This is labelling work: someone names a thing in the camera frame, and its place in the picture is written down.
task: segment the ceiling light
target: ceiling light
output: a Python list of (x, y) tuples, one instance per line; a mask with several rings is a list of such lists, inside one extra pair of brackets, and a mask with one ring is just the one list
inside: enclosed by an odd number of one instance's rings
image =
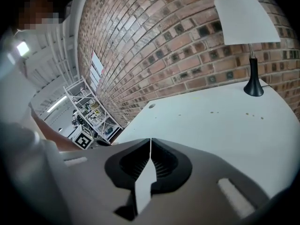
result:
[(47, 113), (51, 112), (58, 104), (60, 104), (63, 100), (65, 100), (67, 98), (67, 96), (64, 96), (63, 98), (61, 98), (57, 103), (55, 103), (48, 111)]
[(23, 56), (26, 52), (29, 51), (29, 48), (25, 42), (21, 42), (18, 46), (17, 49), (19, 50), (19, 53), (21, 56)]

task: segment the ceiling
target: ceiling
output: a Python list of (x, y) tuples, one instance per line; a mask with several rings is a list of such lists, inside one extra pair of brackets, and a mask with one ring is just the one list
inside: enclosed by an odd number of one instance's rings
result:
[(28, 79), (37, 89), (31, 104), (37, 115), (44, 120), (49, 117), (53, 120), (60, 115), (61, 110), (72, 106), (71, 102), (65, 99), (51, 113), (47, 112), (65, 96), (63, 86), (68, 86), (78, 79), (77, 36), (85, 1), (73, 0), (70, 16), (65, 24), (60, 24), (57, 31), (44, 34), (22, 31), (15, 36), (18, 40), (25, 41), (29, 47), (29, 52), (24, 56), (24, 63)]

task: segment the ceiling pipe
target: ceiling pipe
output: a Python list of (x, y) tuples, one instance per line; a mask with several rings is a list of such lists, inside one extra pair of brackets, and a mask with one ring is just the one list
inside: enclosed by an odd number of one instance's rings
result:
[[(61, 60), (65, 60), (64, 51), (62, 50), (62, 46), (61, 46), (60, 26), (56, 27), (56, 38), (57, 38), (56, 40), (57, 40), (58, 48), (59, 48), (59, 51), (60, 51), (60, 58), (61, 58)], [(73, 83), (72, 74), (70, 75), (71, 69), (70, 70), (67, 69), (66, 61), (64, 61), (62, 63), (62, 65), (65, 68), (65, 71), (67, 73), (67, 76), (69, 77), (70, 82)]]
[(62, 41), (64, 44), (64, 50), (65, 50), (65, 55), (66, 55), (66, 60), (67, 60), (67, 66), (70, 70), (71, 77), (72, 77), (72, 82), (74, 83), (73, 75), (71, 72), (71, 66), (70, 66), (70, 59), (68, 55), (68, 50), (67, 50), (67, 39), (69, 38), (69, 32), (67, 33), (67, 19), (62, 23)]
[(53, 38), (52, 38), (52, 34), (51, 32), (48, 32), (47, 33), (47, 38), (48, 38), (48, 41), (49, 41), (49, 45), (51, 47), (51, 51), (52, 51), (52, 54), (53, 54), (53, 57), (54, 57), (54, 61), (55, 61), (55, 64), (56, 64), (56, 67), (57, 69), (60, 71), (60, 74), (62, 75), (62, 77), (64, 78), (66, 84), (68, 84), (65, 76), (64, 76), (64, 73), (62, 72), (61, 68), (60, 68), (60, 65), (58, 64), (59, 63), (59, 60), (58, 60), (58, 57), (57, 57), (57, 54), (54, 50), (54, 43), (53, 43)]

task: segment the cube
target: cube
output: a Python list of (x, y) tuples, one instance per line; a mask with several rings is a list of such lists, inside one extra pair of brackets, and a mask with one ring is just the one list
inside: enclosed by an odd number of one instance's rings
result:
[(73, 133), (73, 142), (82, 150), (88, 149), (93, 141), (94, 139), (90, 130), (82, 125), (79, 125)]

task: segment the lamp base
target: lamp base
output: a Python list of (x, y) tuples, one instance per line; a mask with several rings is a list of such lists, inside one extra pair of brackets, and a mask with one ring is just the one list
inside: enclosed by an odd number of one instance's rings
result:
[(263, 95), (263, 88), (258, 79), (257, 58), (250, 58), (251, 76), (249, 82), (244, 87), (244, 92), (253, 97)]

